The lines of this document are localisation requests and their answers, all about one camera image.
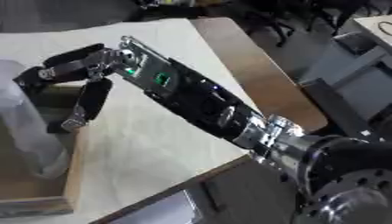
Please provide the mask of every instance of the metal machine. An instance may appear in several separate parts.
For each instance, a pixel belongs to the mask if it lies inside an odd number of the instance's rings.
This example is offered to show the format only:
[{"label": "metal machine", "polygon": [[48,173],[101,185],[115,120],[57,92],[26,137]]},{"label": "metal machine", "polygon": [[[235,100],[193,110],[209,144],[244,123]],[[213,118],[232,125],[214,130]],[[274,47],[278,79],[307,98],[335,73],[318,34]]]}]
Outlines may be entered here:
[{"label": "metal machine", "polygon": [[96,118],[112,86],[106,78],[111,74],[285,174],[301,196],[295,223],[392,223],[390,143],[305,134],[297,124],[278,115],[265,117],[219,84],[132,37],[123,37],[118,49],[98,44],[51,57],[15,82],[33,96],[55,83],[87,80],[73,113],[48,127],[70,132]]}]

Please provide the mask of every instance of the robotic finger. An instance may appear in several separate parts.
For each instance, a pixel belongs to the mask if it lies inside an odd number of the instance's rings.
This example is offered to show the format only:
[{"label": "robotic finger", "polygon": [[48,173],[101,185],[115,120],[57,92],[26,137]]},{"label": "robotic finger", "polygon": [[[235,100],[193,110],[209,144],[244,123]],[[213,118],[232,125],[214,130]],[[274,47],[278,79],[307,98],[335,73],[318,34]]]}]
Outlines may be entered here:
[{"label": "robotic finger", "polygon": [[110,67],[102,66],[102,59],[110,53],[103,44],[87,46],[62,53],[44,61],[43,66],[32,67],[14,81],[30,96],[35,97],[51,85],[69,81],[87,81],[81,87],[73,112],[60,121],[50,122],[49,133],[68,133],[94,120],[112,88]]}]

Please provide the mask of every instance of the white table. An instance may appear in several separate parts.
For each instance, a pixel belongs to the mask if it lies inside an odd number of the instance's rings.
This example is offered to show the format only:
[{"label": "white table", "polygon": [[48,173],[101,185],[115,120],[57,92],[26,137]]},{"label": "white table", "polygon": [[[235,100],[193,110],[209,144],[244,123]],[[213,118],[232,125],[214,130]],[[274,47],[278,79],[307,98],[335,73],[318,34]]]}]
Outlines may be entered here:
[{"label": "white table", "polygon": [[[233,91],[254,106],[192,24],[183,19],[113,24],[78,31],[0,34],[0,60],[27,67],[47,57],[102,42],[117,47],[133,35]],[[88,223],[176,187],[244,155],[194,128],[142,91],[112,76],[114,88],[88,127],[80,199],[74,213],[1,220],[1,223]]]},{"label": "white table", "polygon": [[[392,23],[392,16],[381,16],[381,17],[362,17],[356,18],[354,22],[360,27],[360,29],[366,33],[371,39],[373,39],[378,45],[384,50],[392,53],[392,36],[381,31],[378,24],[382,21]],[[392,25],[385,24],[384,29],[392,33]]]}]

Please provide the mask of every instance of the chair wheel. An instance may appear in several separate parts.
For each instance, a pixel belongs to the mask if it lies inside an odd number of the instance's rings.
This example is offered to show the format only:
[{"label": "chair wheel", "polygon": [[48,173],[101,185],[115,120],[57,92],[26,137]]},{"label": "chair wheel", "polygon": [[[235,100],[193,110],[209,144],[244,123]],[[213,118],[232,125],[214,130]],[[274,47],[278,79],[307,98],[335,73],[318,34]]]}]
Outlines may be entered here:
[{"label": "chair wheel", "polygon": [[276,44],[277,47],[282,47],[284,46],[285,41],[281,41],[279,43]]},{"label": "chair wheel", "polygon": [[288,32],[287,32],[287,36],[288,36],[288,37],[292,36],[292,34],[294,34],[294,32],[295,32],[294,30],[288,31]]}]

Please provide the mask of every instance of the wooden box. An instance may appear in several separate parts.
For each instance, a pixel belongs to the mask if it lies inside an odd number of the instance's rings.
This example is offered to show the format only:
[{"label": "wooden box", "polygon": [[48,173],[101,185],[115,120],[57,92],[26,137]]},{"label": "wooden box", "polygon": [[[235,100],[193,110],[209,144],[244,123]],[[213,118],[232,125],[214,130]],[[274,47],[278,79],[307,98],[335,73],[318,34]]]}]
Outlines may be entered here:
[{"label": "wooden box", "polygon": [[[48,94],[35,99],[41,115],[46,119],[64,116],[73,106],[74,100],[69,99],[75,98],[75,89],[64,94],[54,94],[56,91],[48,91]],[[65,97],[65,100],[59,101],[59,97]],[[68,104],[55,105],[58,102]],[[87,129],[81,129],[77,134],[59,136],[72,159],[69,169],[59,178],[42,179],[31,175],[14,149],[11,136],[0,118],[0,218],[67,214],[74,210],[81,182],[81,150],[85,147],[80,139],[85,131]]]}]

